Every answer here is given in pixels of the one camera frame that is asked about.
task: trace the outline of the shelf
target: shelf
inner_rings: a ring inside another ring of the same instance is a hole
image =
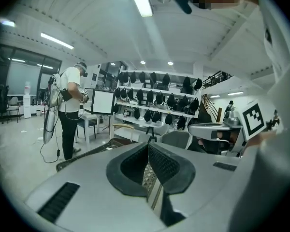
[[[158,81],[158,82],[162,82],[162,79],[163,79],[163,77],[164,77],[164,75],[165,75],[166,73],[168,73],[168,75],[169,75],[169,77],[170,77],[170,81],[171,81],[171,83],[180,83],[180,84],[182,84],[186,76],[190,78],[190,82],[191,82],[191,83],[194,83],[194,82],[197,80],[197,78],[196,78],[194,75],[191,75],[191,74],[174,73],[174,72],[138,71],[138,70],[122,71],[122,72],[128,72],[128,73],[133,73],[133,72],[135,72],[135,73],[142,73],[142,72],[144,72],[145,74],[147,74],[147,75],[146,75],[146,79],[147,79],[147,80],[149,80],[149,75],[150,75],[152,72],[154,72],[154,73],[156,73],[157,81]]]
[[[123,106],[129,106],[129,107],[138,107],[140,109],[145,109],[145,110],[148,109],[150,111],[155,111],[155,112],[159,112],[159,113],[172,114],[172,115],[177,115],[177,116],[184,116],[184,117],[188,117],[188,118],[196,117],[195,115],[188,115],[188,114],[185,114],[183,112],[177,112],[177,111],[173,111],[173,110],[159,109],[157,107],[133,105],[133,104],[130,104],[130,103],[120,102],[120,101],[118,101],[117,104],[118,105],[123,105]]]
[[[114,135],[117,135],[117,136],[120,136],[120,137],[123,137],[123,138],[127,138],[127,139],[131,139],[131,133],[132,133],[132,129],[124,128],[124,127],[119,128],[119,129],[114,131]],[[142,131],[142,130],[134,129],[133,130],[133,135],[132,135],[132,140],[135,141],[135,142],[138,142],[139,141],[139,136],[141,134],[146,134],[146,132]]]
[[[150,120],[149,122],[146,122],[143,117],[140,117],[139,119],[136,119],[135,117],[124,117],[123,114],[116,114],[115,118],[122,119],[122,120],[125,120],[127,122],[137,124],[138,126],[144,126],[144,127],[151,126],[151,127],[154,127],[154,128],[159,128],[159,127],[162,127],[164,125],[164,123],[161,122],[161,121],[158,121],[158,122],[154,123],[154,122],[152,122]]]
[[[165,95],[170,95],[170,94],[174,94],[174,96],[180,96],[180,97],[184,97],[186,95],[187,98],[196,98],[198,96],[198,94],[196,95],[189,95],[189,94],[184,94],[184,93],[174,93],[172,91],[166,91],[166,90],[160,90],[160,89],[152,89],[152,88],[145,88],[145,87],[142,87],[142,88],[137,88],[137,87],[131,87],[131,86],[119,86],[120,89],[122,88],[126,88],[126,89],[131,89],[133,88],[133,91],[138,91],[139,89],[141,89],[142,91],[145,91],[145,92],[149,92],[149,91],[153,91],[154,93],[159,93],[161,91],[162,94],[165,94]]]

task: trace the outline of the desk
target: desk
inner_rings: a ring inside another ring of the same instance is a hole
[[[88,112],[83,112],[83,110],[79,110],[78,116],[85,121],[86,149],[87,149],[87,151],[90,151],[90,150],[92,150],[92,148],[90,148],[88,123],[89,123],[90,120],[96,119],[97,120],[97,131],[96,131],[96,133],[99,134],[99,132],[100,132],[100,119],[95,114],[91,114],[91,113],[88,113]],[[76,143],[78,142],[76,132],[75,132],[75,136],[74,136],[74,141]]]

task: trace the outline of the ceiling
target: ceiling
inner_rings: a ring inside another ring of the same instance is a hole
[[[2,26],[0,40],[88,65],[123,60],[136,66],[144,60],[147,68],[168,70],[165,63],[172,61],[177,71],[191,73],[197,63],[207,67],[204,72],[223,70],[252,83],[252,73],[271,65],[257,6],[193,6],[187,15],[174,1],[150,2],[154,15],[143,18],[133,0],[19,0],[7,16],[16,27]],[[74,49],[41,38],[41,32]]]

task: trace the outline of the hanging black backpack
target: hanging black backpack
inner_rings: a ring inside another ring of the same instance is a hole
[[[184,129],[185,125],[186,125],[186,119],[183,116],[179,117],[179,120],[178,120],[178,123],[177,123],[177,128],[178,129],[180,129],[180,128]]]
[[[161,92],[159,92],[156,95],[156,102],[157,102],[158,105],[161,105],[163,103],[163,94]]]
[[[163,83],[163,85],[166,85],[166,86],[168,86],[170,84],[170,77],[169,77],[168,73],[166,73],[164,75],[164,77],[162,79],[162,83]]]
[[[121,98],[123,99],[127,97],[127,91],[125,87],[121,90],[120,95],[121,95]]]
[[[152,72],[150,74],[150,78],[149,78],[150,84],[155,84],[157,82],[157,76],[156,73]]]
[[[132,83],[135,83],[135,81],[136,81],[136,74],[135,74],[135,72],[133,72],[133,73],[131,74],[131,76],[130,76],[130,81],[131,81]]]
[[[168,125],[171,125],[173,122],[173,117],[171,114],[168,114],[166,117],[165,117],[165,123],[168,124]]]
[[[113,112],[114,113],[118,113],[118,111],[119,111],[119,106],[117,105],[117,103],[114,105],[114,107],[113,107]]]
[[[159,112],[155,112],[151,120],[154,123],[156,123],[159,119],[160,119],[160,113]]]
[[[123,77],[122,77],[122,82],[123,82],[123,83],[127,83],[127,82],[129,82],[129,74],[128,74],[128,72],[125,72],[125,73],[124,73],[124,75],[123,75]]]
[[[198,108],[199,108],[199,100],[198,98],[195,98],[190,104],[190,110],[196,111]]]
[[[174,106],[174,104],[175,104],[175,97],[174,97],[174,94],[173,93],[169,96],[167,103],[168,103],[168,106],[169,107],[173,107]]]
[[[120,88],[119,87],[115,90],[115,97],[120,98]]]
[[[180,102],[179,102],[179,106],[180,107],[185,107],[185,106],[188,106],[188,104],[189,104],[189,101],[188,101],[188,99],[187,99],[187,96],[185,95],[181,100],[180,100]]]
[[[194,86],[194,90],[199,90],[202,87],[202,80],[200,78],[198,78],[195,86]]]
[[[139,109],[139,108],[136,108],[136,109],[134,110],[134,117],[135,117],[136,119],[139,119],[139,118],[140,118],[140,109]]]
[[[139,89],[136,93],[136,97],[139,101],[142,101],[144,96],[143,96],[143,91],[141,89]]]
[[[190,78],[186,76],[183,81],[183,87],[188,88],[189,86],[190,86]]]
[[[119,80],[119,82],[120,83],[123,83],[123,77],[124,77],[124,74],[121,72],[121,73],[119,73],[119,75],[118,75],[118,80]]]
[[[150,110],[147,110],[146,113],[144,114],[144,120],[148,122],[150,121],[150,118],[151,118],[151,112]]]
[[[130,100],[133,100],[133,88],[128,91],[128,97]]]
[[[153,93],[153,91],[149,91],[147,93],[147,101],[148,102],[153,102],[153,100],[154,100],[154,93]]]
[[[146,77],[145,77],[145,73],[144,73],[144,72],[141,72],[141,73],[139,74],[139,79],[140,79],[140,82],[141,82],[141,83],[144,83],[144,82],[145,82]]]

